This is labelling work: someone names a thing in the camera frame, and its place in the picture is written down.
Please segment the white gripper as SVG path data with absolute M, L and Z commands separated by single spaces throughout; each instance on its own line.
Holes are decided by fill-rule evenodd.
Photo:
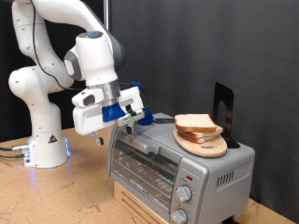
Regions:
M 131 134 L 133 122 L 145 117 L 138 87 L 121 91 L 121 96 L 112 100 L 106 100 L 101 89 L 85 89 L 72 98 L 72 103 L 77 133 L 89 133 L 99 146 L 104 144 L 104 140 L 96 131 L 117 124 L 125 126 L 126 132 Z

